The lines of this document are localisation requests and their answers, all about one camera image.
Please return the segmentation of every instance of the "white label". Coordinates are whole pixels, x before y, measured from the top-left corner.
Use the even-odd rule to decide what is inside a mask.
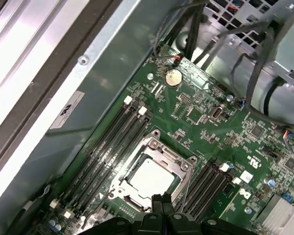
[[[251,156],[248,156],[247,159],[249,159],[249,164],[255,168],[255,169],[258,169],[259,167],[261,167],[261,163],[255,159],[255,158],[252,158]]]
[[[72,97],[69,99],[68,103],[61,110],[61,113],[59,114],[59,116],[54,120],[50,129],[61,128],[66,122],[66,120],[69,118],[73,110],[76,108],[78,103],[81,101],[84,95],[85,95],[84,92],[80,92],[80,91],[74,92]]]
[[[245,170],[241,176],[240,176],[240,179],[243,180],[245,183],[249,183],[251,181],[251,179],[253,178],[254,176],[252,174],[250,174],[247,170]]]
[[[251,196],[250,192],[247,192],[244,188],[241,188],[239,191],[240,195],[242,195],[245,199],[249,199]]]

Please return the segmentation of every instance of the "wire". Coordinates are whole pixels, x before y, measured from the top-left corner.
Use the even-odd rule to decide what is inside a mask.
[[[234,74],[235,74],[235,70],[236,68],[241,64],[241,62],[243,61],[243,58],[246,57],[249,60],[255,60],[255,56],[249,56],[248,54],[244,53],[242,55],[240,55],[239,59],[236,61],[235,65],[233,66],[231,72],[230,72],[230,86],[232,88],[232,92],[235,95],[235,97],[239,100],[242,101],[243,99],[241,98],[239,92],[236,90],[235,88],[235,83],[234,83]]]
[[[222,37],[225,37],[231,34],[244,33],[244,32],[249,32],[249,31],[257,30],[257,29],[265,29],[267,26],[268,26],[268,23],[264,23],[264,22],[244,25],[242,27],[238,27],[232,30],[222,32],[218,34],[217,37],[221,39]],[[211,40],[206,46],[206,48],[202,51],[202,53],[194,60],[193,63],[198,64],[209,53],[209,51],[214,47],[216,43],[217,43],[216,40]]]
[[[194,13],[197,12],[197,14],[193,16],[191,29],[188,35],[186,46],[185,46],[185,57],[189,60],[191,60],[193,52],[195,51],[199,27],[200,27],[200,21],[202,18],[204,8],[205,8],[205,5],[197,6],[194,11]]]
[[[258,111],[257,109],[255,109],[254,107],[251,106],[251,100],[252,100],[252,97],[253,97],[253,94],[255,91],[256,84],[259,79],[260,72],[267,62],[267,59],[271,53],[273,43],[274,43],[274,31],[271,27],[269,27],[266,30],[266,38],[264,40],[263,47],[262,47],[263,49],[262,49],[260,55],[258,56],[258,59],[256,61],[256,64],[254,66],[253,72],[251,74],[251,77],[250,77],[248,85],[247,85],[246,108],[252,115],[257,116],[260,119],[270,121],[270,122],[275,123],[279,126],[287,126],[287,127],[294,128],[294,124],[285,123],[282,121],[278,121],[274,118],[268,117],[267,115],[261,113],[260,111]]]
[[[239,7],[237,7],[235,5],[229,5],[229,8],[237,10]]]
[[[187,9],[184,14],[181,16],[181,18],[177,21],[175,26],[171,29],[171,31],[166,35],[163,42],[168,42],[167,44],[171,46],[174,42],[174,40],[177,38],[178,34],[182,30],[182,27],[186,24],[186,22],[190,19],[190,17],[194,13],[194,8]]]
[[[181,10],[181,9],[187,9],[187,8],[190,8],[190,7],[193,7],[193,6],[200,6],[200,5],[205,5],[207,3],[209,3],[210,0],[202,0],[201,2],[196,2],[196,3],[190,3],[190,4],[187,4],[187,5],[183,5],[183,6],[178,6],[178,7],[174,7],[172,8],[168,14],[165,16],[165,18],[163,19],[160,27],[159,27],[159,30],[156,34],[156,38],[155,38],[155,42],[154,42],[154,45],[153,45],[153,54],[154,56],[158,59],[158,60],[168,60],[168,59],[172,59],[172,58],[177,58],[176,55],[169,55],[169,56],[159,56],[158,55],[158,52],[157,52],[157,48],[158,48],[158,44],[159,44],[159,41],[160,41],[160,36],[161,36],[161,33],[162,33],[162,29],[165,25],[165,23],[167,22],[167,19],[168,17],[175,11],[177,10]]]
[[[264,114],[269,115],[269,103],[270,99],[274,93],[274,91],[278,88],[283,86],[286,83],[286,81],[282,77],[276,77],[274,78],[272,82],[272,86],[270,87],[269,91],[266,94],[265,100],[264,100]]]

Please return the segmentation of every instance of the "green circuit board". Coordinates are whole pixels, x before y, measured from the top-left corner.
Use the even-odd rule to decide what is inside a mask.
[[[165,47],[162,53],[175,52]],[[285,147],[283,133],[277,126],[250,115],[237,99],[228,96],[230,90],[186,59],[174,68],[183,74],[183,81],[176,87],[169,87],[164,77],[172,69],[172,63],[173,60],[147,59],[66,171],[54,195],[59,196],[69,184],[124,99],[130,96],[143,102],[152,113],[142,136],[160,130],[160,141],[165,145],[185,159],[197,156],[192,180],[211,159],[233,164],[233,177],[243,179],[226,194],[222,192],[215,197],[211,203],[214,211],[209,216],[251,228],[253,220],[274,193],[287,193],[294,203],[294,156]],[[213,118],[218,107],[222,107],[222,112]],[[294,139],[290,138],[289,143],[294,150]],[[244,180],[244,172],[251,175],[248,183]],[[109,193],[109,182],[116,173],[117,169],[105,181],[90,208],[102,204],[102,198]],[[266,178],[274,179],[275,186],[264,184]],[[103,207],[114,216],[130,220],[139,213],[122,199],[106,199]],[[247,207],[252,209],[251,213],[246,213]],[[48,211],[46,220],[54,215],[55,212]],[[72,221],[65,222],[66,229],[61,233],[73,235],[79,231],[71,224]],[[45,225],[40,224],[28,234],[39,234],[42,229],[46,229]]]

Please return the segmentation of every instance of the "ram slot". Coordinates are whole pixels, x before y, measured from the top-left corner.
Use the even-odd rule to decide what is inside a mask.
[[[200,217],[205,213],[205,211],[210,206],[216,195],[220,193],[228,183],[229,182],[226,178],[221,177],[221,179],[218,180],[218,183],[213,188],[211,188],[211,191],[209,192],[209,194],[207,194],[205,200],[201,201],[200,204],[196,206],[198,207],[198,209],[194,213],[192,213],[195,221],[200,219]]]
[[[104,173],[102,179],[99,183],[95,184],[95,187],[90,191],[90,194],[85,199],[80,211],[83,213],[86,208],[90,205],[94,197],[98,194],[100,191],[102,185],[109,179],[111,174],[113,173],[113,170],[120,164],[120,162],[124,159],[125,155],[129,152],[129,149],[135,145],[135,143],[143,136],[144,130],[146,129],[148,121],[144,120],[142,124],[134,130],[132,133],[129,134],[130,138],[126,144],[126,146],[117,153],[117,158],[113,162],[113,164],[109,167],[109,169]]]
[[[124,141],[126,140],[128,134],[130,133],[131,129],[138,123],[139,118],[137,115],[134,115],[129,122],[127,122],[127,125],[116,134],[116,138],[114,139],[114,143],[116,143],[116,146],[111,146],[109,149],[107,149],[106,152],[103,153],[102,158],[107,155],[104,158],[104,162],[100,164],[98,169],[94,171],[94,173],[89,177],[89,181],[85,182],[85,184],[81,185],[80,190],[78,191],[78,195],[76,199],[74,199],[73,206],[76,208],[81,199],[84,197],[85,194],[87,194],[88,190],[91,188],[91,186],[96,181],[97,177],[102,174],[102,172],[106,169],[106,166],[110,164],[111,160],[114,158],[114,155],[116,151],[122,146]]]
[[[194,204],[198,201],[198,196],[202,195],[203,191],[208,188],[214,180],[215,173],[213,169],[210,169],[207,174],[203,176],[200,183],[195,186],[196,191],[193,195],[190,195],[189,199],[185,202],[184,213],[189,213],[193,209]]]
[[[203,169],[200,171],[200,173],[195,177],[193,182],[191,183],[191,185],[189,187],[189,191],[186,195],[185,202],[188,202],[190,200],[190,198],[192,198],[192,196],[195,194],[195,192],[197,190],[197,188],[196,188],[197,185],[200,185],[200,183],[203,181],[203,177],[208,174],[207,173],[208,171],[211,171],[210,164],[206,164],[203,167]],[[184,196],[182,196],[182,198],[175,205],[175,207],[174,207],[175,212],[180,212],[182,204],[183,204],[183,200],[184,200]]]
[[[112,133],[114,133],[114,129],[118,127],[118,125],[120,124],[121,120],[124,118],[124,115],[125,115],[126,110],[127,110],[127,108],[125,106],[123,106],[121,109],[119,109],[117,115],[114,117],[114,119],[110,123],[109,127],[105,130],[105,132],[103,133],[102,137],[96,143],[96,145],[91,150],[91,152],[85,157],[85,159],[83,160],[82,164],[79,166],[78,170],[75,172],[75,174],[74,174],[71,182],[66,187],[66,190],[65,190],[66,192],[70,192],[73,189],[73,187],[78,183],[78,181],[80,181],[80,177],[83,174],[83,171],[85,171],[87,168],[90,167],[90,164],[89,163],[91,162],[91,160],[93,160],[94,153],[96,153],[97,150],[99,149],[99,147],[101,147],[102,144],[106,142],[107,138]],[[69,196],[67,193],[64,194],[64,196],[63,196],[62,199],[66,199],[67,196]]]
[[[75,188],[71,190],[68,196],[67,201],[70,202],[70,204],[73,203],[73,199],[74,197],[76,197],[76,194],[80,195],[82,188],[86,186],[89,179],[92,178],[92,174],[94,170],[96,169],[96,167],[100,164],[100,161],[104,159],[106,153],[117,142],[120,135],[122,135],[123,130],[136,116],[136,115],[133,115],[135,112],[136,112],[135,107],[129,108],[129,112],[125,114],[125,116],[121,119],[119,125],[117,125],[115,129],[113,129],[113,131],[111,132],[111,135],[109,135],[108,138],[104,141],[104,146],[101,146],[101,148],[99,148],[99,150],[94,154],[93,162],[83,172],[80,180],[78,181],[78,184],[76,185]]]

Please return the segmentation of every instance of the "silver heatsink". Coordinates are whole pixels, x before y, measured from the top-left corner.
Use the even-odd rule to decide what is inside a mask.
[[[294,205],[275,195],[256,222],[270,235],[294,235]]]

